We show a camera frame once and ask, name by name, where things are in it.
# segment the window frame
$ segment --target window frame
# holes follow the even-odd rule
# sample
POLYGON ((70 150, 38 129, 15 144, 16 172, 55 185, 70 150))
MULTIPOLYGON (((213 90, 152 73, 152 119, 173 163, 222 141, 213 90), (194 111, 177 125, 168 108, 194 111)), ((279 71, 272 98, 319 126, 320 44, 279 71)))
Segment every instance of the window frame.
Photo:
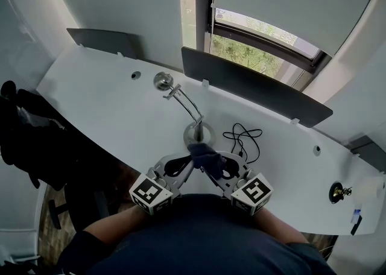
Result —
MULTIPOLYGON (((212 18, 215 19, 215 15, 212 14, 212 0, 196 0, 196 41, 197 49, 200 51, 207 52, 205 48, 207 44, 205 43, 208 35, 210 36, 212 33, 212 18)), ((309 72, 311 77, 304 81, 303 85, 296 87, 300 91, 304 90, 332 59, 322 50, 319 50, 315 57, 308 58, 295 49, 268 38, 268 36, 261 36, 252 30, 247 31, 245 28, 237 27, 231 23, 222 23, 216 19, 214 20, 213 34, 260 49, 309 72)))

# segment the white cube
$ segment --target white cube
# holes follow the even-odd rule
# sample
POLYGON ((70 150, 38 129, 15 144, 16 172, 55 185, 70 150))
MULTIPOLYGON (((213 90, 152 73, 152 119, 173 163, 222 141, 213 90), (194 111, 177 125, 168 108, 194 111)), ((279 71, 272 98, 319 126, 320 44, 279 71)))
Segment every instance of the white cube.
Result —
POLYGON ((259 173, 242 188, 235 191, 230 196, 230 202, 232 206, 243 210, 249 215, 253 215, 269 201, 272 192, 272 186, 259 173))
POLYGON ((131 199, 150 215, 155 215, 172 204, 172 192, 141 174, 129 190, 131 199))

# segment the desk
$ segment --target desk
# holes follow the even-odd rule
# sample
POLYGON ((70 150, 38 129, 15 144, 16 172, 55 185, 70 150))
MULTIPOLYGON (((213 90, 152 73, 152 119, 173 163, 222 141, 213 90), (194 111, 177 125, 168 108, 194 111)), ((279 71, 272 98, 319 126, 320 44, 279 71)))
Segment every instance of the desk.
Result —
MULTIPOLYGON (((123 58, 77 45, 63 52, 37 90, 72 125, 106 151, 140 172, 147 172, 161 157, 186 151, 183 131, 192 122, 174 100, 153 86, 153 78, 167 69, 140 60, 123 58), (141 72, 132 80, 133 72, 141 72)), ((247 129, 260 128, 259 160, 250 166, 262 172, 274 188, 267 208, 302 232, 348 235, 354 210, 351 197, 333 205, 331 184, 353 186, 359 176, 379 171, 349 150, 313 129, 291 125, 289 120, 257 104, 209 87, 181 73, 175 83, 197 103, 205 121, 215 130, 216 150, 230 151, 233 141, 223 138, 236 122, 247 129), (318 145, 321 154, 315 156, 318 145)), ((246 143, 250 158, 252 144, 246 143)), ((193 171, 183 193, 221 194, 200 171, 193 171)), ((362 207, 363 220, 356 234, 373 233, 384 200, 362 207)))

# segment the shirt sleeve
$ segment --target shirt sleeve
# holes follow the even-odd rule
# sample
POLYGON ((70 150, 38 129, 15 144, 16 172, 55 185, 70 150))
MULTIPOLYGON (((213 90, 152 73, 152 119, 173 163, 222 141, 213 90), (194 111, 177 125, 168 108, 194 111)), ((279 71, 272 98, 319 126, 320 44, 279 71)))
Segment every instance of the shirt sleeve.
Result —
POLYGON ((313 245, 307 243, 289 243, 287 246, 306 261, 312 271, 312 275, 336 275, 313 245))
POLYGON ((84 274, 97 262, 110 256, 112 250, 92 234, 80 231, 60 255, 55 274, 84 274))

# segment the desk lamp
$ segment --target desk lamp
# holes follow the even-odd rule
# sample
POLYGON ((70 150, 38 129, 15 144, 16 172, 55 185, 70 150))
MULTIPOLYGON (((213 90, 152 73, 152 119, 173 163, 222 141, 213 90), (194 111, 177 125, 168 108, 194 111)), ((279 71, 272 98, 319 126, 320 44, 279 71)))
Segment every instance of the desk lamp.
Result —
POLYGON ((170 90, 170 93, 163 97, 167 100, 174 97, 194 120, 193 123, 187 126, 183 133, 183 140, 185 145, 188 146, 189 144, 206 143, 209 146, 212 146, 215 142, 215 133, 213 128, 207 123, 203 122, 204 116, 201 114, 193 100, 191 100, 190 97, 188 97, 187 94, 185 94, 185 92, 181 89, 181 85, 177 84, 176 86, 173 86, 173 77, 165 72, 156 74, 153 83, 157 90, 161 90, 163 92, 170 90), (198 117, 195 117, 193 112, 179 98, 181 95, 183 95, 191 103, 191 105, 198 113, 198 117))

